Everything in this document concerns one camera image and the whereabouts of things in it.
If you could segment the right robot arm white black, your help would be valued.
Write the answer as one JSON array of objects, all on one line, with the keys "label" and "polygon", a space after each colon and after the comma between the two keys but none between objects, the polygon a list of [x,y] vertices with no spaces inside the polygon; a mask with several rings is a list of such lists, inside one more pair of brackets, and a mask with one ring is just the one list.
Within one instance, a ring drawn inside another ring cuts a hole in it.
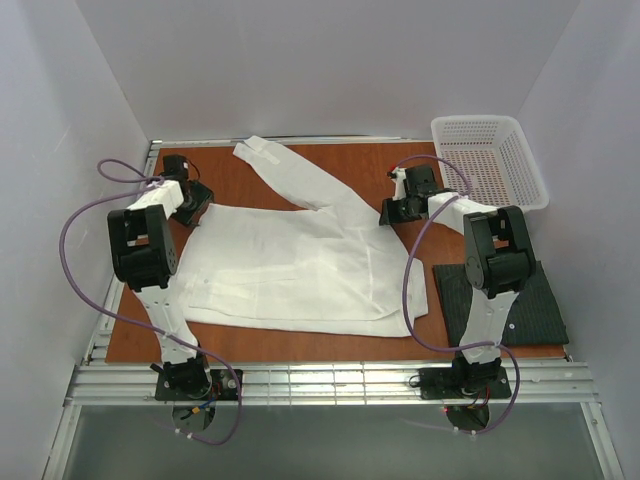
[{"label": "right robot arm white black", "polygon": [[536,271],[536,259],[522,210],[475,202],[467,192],[438,186],[428,165],[396,166],[389,177],[393,197],[384,200],[380,225],[424,220],[440,223],[461,234],[465,245],[464,271],[472,288],[466,329],[451,348],[452,364],[418,373],[421,396],[488,399],[511,395],[501,365],[502,337],[511,307]]}]

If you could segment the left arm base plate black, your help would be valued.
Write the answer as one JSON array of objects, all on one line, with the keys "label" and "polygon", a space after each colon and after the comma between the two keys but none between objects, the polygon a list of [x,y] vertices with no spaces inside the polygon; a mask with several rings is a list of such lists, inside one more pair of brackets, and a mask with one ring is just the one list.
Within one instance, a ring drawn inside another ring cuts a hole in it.
[{"label": "left arm base plate black", "polygon": [[237,401],[244,371],[235,369],[234,372],[235,375],[232,375],[228,369],[210,369],[204,378],[196,380],[189,376],[169,379],[166,375],[159,374],[154,399],[200,403],[210,399]]}]

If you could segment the white long sleeve shirt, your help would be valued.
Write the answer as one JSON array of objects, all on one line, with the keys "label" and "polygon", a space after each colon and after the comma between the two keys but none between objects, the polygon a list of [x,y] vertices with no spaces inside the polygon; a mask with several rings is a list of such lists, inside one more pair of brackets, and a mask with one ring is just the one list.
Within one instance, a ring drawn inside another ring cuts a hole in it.
[{"label": "white long sleeve shirt", "polygon": [[404,337],[428,311],[424,267],[355,191],[291,149],[253,136],[234,148],[290,211],[212,204],[174,281],[205,324]]}]

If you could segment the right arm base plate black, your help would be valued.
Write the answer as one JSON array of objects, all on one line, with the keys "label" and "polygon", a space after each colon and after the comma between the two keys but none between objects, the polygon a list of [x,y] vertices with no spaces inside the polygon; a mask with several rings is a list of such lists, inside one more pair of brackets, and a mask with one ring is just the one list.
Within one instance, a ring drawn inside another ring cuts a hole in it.
[{"label": "right arm base plate black", "polygon": [[510,399],[512,390],[506,370],[500,368],[496,375],[463,380],[454,376],[450,367],[421,368],[408,381],[409,386],[420,391],[423,400],[445,399]]}]

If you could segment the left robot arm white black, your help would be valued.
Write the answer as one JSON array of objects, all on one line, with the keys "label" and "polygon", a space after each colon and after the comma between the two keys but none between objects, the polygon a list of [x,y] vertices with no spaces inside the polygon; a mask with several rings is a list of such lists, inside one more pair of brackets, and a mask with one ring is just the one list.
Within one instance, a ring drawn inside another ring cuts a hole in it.
[{"label": "left robot arm white black", "polygon": [[125,209],[107,215],[116,277],[144,307],[161,349],[168,387],[191,399],[211,390],[208,362],[178,305],[172,284],[179,255],[170,229],[175,220],[186,227],[213,200],[213,192],[189,175],[190,161],[178,154],[162,158],[161,184]]}]

